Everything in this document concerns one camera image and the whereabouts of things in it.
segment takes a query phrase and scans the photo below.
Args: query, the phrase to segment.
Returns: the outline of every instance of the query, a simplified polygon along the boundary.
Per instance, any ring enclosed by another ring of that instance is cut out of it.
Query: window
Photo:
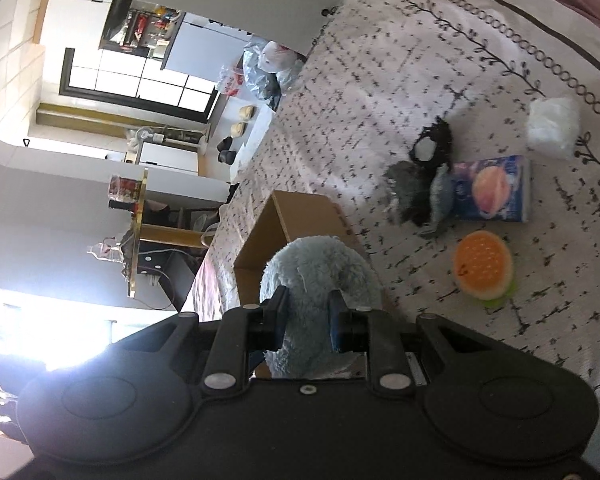
[[[0,353],[42,361],[47,370],[74,366],[174,314],[0,290]]]
[[[60,95],[206,123],[218,97],[214,83],[160,67],[159,60],[123,52],[67,48]]]

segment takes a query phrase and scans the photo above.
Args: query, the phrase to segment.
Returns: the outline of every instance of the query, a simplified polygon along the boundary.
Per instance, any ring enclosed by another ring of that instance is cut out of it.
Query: black shoe
[[[224,162],[230,166],[234,163],[237,153],[232,150],[222,150],[218,155],[218,162]]]
[[[234,139],[232,137],[225,137],[220,141],[220,144],[218,144],[218,151],[225,152],[226,150],[229,150],[233,141]]]

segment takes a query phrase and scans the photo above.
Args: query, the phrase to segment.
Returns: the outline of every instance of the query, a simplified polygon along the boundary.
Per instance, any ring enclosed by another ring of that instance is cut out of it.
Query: gold table leg
[[[142,224],[140,228],[140,239],[145,242],[158,242],[161,244],[206,249],[202,244],[201,236],[202,233],[197,231],[177,229],[175,227]]]

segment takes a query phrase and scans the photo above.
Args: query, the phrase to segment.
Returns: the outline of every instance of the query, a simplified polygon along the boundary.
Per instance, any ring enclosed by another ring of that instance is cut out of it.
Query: patterned bedsheet
[[[574,96],[576,158],[528,153],[532,220],[491,223],[509,242],[516,290],[487,311],[458,291],[450,259],[480,223],[426,242],[388,222],[382,174],[443,116],[455,160],[525,153],[529,103]],[[337,202],[397,313],[442,314],[565,366],[600,390],[600,30],[552,0],[346,0],[284,102],[207,255],[218,280],[203,319],[238,306],[233,261],[272,190]]]

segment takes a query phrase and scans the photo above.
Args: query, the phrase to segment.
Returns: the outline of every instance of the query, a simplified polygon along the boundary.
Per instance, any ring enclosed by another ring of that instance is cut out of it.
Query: cord
[[[181,251],[180,249],[156,249],[154,251],[142,251],[141,253],[138,253],[138,255],[142,255],[142,254],[154,254],[154,253],[168,253],[169,251],[173,251],[175,253],[181,253],[184,254],[185,256],[188,256],[189,258],[193,258],[193,256],[185,251]]]
[[[146,304],[144,301],[142,300],[138,300],[138,298],[131,298],[132,300],[136,300],[138,303],[142,303],[144,306],[150,308],[151,310],[167,310],[170,306],[175,307],[175,305],[173,304],[173,302],[176,300],[175,298],[175,288],[173,288],[173,283],[171,283],[171,278],[167,275],[166,272],[163,272],[160,269],[154,269],[153,267],[143,267],[143,266],[138,266],[138,269],[146,269],[146,270],[157,270],[158,272],[160,272],[161,275],[163,275],[165,278],[167,278],[169,285],[171,287],[171,290],[173,291],[173,299],[170,300],[170,298],[167,298],[169,300],[169,304],[163,308],[154,308],[149,304]]]

